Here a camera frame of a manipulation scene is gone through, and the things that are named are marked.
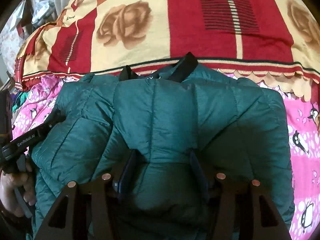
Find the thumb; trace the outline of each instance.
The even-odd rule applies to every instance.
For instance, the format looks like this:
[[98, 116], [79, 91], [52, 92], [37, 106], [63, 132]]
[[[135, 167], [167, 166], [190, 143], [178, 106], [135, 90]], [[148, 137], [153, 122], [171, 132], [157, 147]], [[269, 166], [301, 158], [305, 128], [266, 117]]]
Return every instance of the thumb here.
[[9, 190], [23, 186], [23, 184], [25, 184], [28, 180], [28, 174], [26, 173], [10, 173], [7, 174], [5, 177], [7, 188]]

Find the green cloth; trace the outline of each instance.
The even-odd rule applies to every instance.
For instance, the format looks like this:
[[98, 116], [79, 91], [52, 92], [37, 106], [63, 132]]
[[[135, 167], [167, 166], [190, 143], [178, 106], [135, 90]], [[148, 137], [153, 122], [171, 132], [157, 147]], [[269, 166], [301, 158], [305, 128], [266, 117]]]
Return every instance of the green cloth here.
[[22, 106], [25, 101], [27, 101], [28, 95], [29, 95], [29, 91], [28, 92], [21, 92], [17, 96], [15, 103], [12, 106], [12, 113], [17, 111], [19, 109], [19, 107]]
[[141, 156], [117, 217], [122, 240], [205, 239], [208, 209], [189, 165], [190, 148], [234, 180], [259, 180], [290, 226], [292, 169], [279, 93], [201, 64], [183, 83], [164, 79], [169, 74], [123, 82], [87, 74], [64, 84], [48, 120], [58, 112], [66, 120], [32, 151], [39, 167], [34, 233], [68, 182], [111, 172], [128, 147]]

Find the black fabric loop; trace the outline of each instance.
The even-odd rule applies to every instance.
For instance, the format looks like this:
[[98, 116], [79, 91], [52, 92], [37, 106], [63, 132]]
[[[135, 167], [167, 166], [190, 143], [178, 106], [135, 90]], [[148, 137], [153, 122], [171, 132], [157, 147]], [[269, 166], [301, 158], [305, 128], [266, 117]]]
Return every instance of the black fabric loop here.
[[143, 78], [158, 79], [161, 72], [166, 72], [176, 65], [178, 65], [177, 69], [167, 78], [167, 80], [181, 83], [195, 70], [198, 61], [191, 52], [188, 52], [178, 63], [160, 68], [147, 76], [139, 76], [133, 72], [129, 66], [125, 66], [119, 75], [119, 81]]

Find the human hand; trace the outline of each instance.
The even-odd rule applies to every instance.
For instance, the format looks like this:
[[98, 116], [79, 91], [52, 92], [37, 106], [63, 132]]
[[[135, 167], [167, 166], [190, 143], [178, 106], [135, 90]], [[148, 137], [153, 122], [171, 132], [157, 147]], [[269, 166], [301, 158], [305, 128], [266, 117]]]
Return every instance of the human hand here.
[[[28, 161], [26, 162], [26, 168], [27, 171], [32, 172], [32, 167]], [[24, 216], [24, 212], [14, 194], [14, 189], [21, 186], [23, 186], [26, 191], [23, 195], [24, 200], [28, 202], [30, 206], [34, 205], [36, 203], [36, 191], [32, 176], [28, 176], [27, 173], [23, 172], [5, 175], [4, 172], [1, 171], [0, 200], [4, 208], [16, 217]]]

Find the penguin-print bedsheet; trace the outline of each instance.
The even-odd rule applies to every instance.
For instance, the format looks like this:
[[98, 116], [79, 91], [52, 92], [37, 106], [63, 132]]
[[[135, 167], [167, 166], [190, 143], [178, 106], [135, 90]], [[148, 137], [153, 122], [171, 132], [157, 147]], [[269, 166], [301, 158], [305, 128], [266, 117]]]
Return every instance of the penguin-print bedsheet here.
[[20, 112], [12, 124], [13, 139], [42, 124], [51, 113], [63, 84], [71, 81], [75, 79], [41, 77], [41, 82], [32, 87], [27, 100], [18, 110]]
[[[42, 124], [52, 111], [64, 80], [56, 76], [44, 76], [35, 85], [27, 101], [21, 107], [14, 122], [13, 137]], [[270, 88], [263, 82], [260, 87], [277, 90], [287, 110], [289, 145], [293, 171], [295, 213], [290, 228], [292, 240], [307, 240], [320, 221], [320, 144], [314, 118], [318, 105], [303, 102], [294, 94], [283, 93], [278, 87]]]
[[320, 221], [320, 144], [317, 126], [318, 105], [304, 102], [279, 87], [287, 111], [295, 211], [290, 227], [292, 240], [308, 240]]

